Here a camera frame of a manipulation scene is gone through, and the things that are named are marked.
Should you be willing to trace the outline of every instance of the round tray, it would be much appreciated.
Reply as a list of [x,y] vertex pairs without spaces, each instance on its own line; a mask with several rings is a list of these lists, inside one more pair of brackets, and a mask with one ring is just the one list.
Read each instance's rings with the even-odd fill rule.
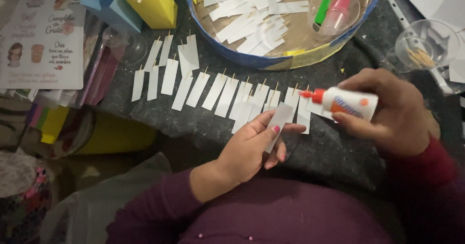
[[[282,2],[301,1],[284,0]],[[346,32],[338,37],[326,40],[317,40],[311,37],[311,25],[309,26],[309,13],[294,13],[284,17],[288,27],[287,34],[283,37],[285,43],[278,46],[265,57],[239,53],[236,48],[245,41],[245,38],[233,43],[219,43],[215,39],[218,31],[234,21],[239,15],[219,18],[212,21],[208,14],[219,7],[213,4],[204,7],[203,0],[187,0],[189,10],[201,30],[201,34],[212,44],[224,57],[247,67],[258,69],[293,69],[318,63],[331,56],[355,34],[361,23],[366,19],[378,0],[359,0],[360,12],[354,23]]]

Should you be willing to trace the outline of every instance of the bottle label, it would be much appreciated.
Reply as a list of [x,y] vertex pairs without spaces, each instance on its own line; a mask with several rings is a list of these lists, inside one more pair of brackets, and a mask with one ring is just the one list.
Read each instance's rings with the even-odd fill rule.
[[340,96],[336,96],[333,99],[333,103],[331,104],[331,112],[344,112],[350,115],[354,115],[356,117],[362,118],[363,115],[351,107],[344,99]]

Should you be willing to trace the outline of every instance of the hand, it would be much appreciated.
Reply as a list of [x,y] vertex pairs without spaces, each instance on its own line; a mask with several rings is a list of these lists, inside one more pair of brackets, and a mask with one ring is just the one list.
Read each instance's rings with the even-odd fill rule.
[[[218,165],[231,180],[246,182],[257,174],[262,164],[268,170],[285,160],[286,145],[281,137],[270,154],[264,152],[279,134],[279,126],[267,127],[274,112],[265,111],[240,128],[219,155]],[[283,132],[304,131],[305,126],[294,123],[286,123],[283,127]]]
[[417,88],[385,69],[362,69],[341,82],[341,89],[371,92],[380,97],[372,122],[336,112],[335,121],[360,138],[374,140],[376,146],[398,157],[415,156],[429,145],[433,130],[431,113],[423,106]]

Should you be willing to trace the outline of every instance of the sleeve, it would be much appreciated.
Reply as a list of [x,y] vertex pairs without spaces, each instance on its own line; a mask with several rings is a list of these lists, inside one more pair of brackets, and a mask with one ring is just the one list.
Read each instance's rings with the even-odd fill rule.
[[441,143],[431,138],[418,156],[387,159],[408,242],[465,241],[465,179]]
[[107,243],[176,243],[187,221],[203,205],[192,193],[190,172],[164,177],[117,211],[107,227]]

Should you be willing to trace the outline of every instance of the green paper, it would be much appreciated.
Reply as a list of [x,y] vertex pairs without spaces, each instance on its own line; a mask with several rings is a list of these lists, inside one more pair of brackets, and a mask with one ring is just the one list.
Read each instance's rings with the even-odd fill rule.
[[48,110],[49,108],[44,108],[42,110],[42,114],[40,115],[38,121],[37,121],[37,125],[35,126],[36,129],[38,130],[42,130],[42,127],[44,126],[44,122],[45,120],[47,119],[47,116],[48,116]]
[[315,17],[315,23],[318,24],[318,26],[321,26],[323,21],[326,18],[326,11],[328,11],[329,8],[329,2],[331,0],[322,0],[320,4],[320,8],[318,9],[317,16]]

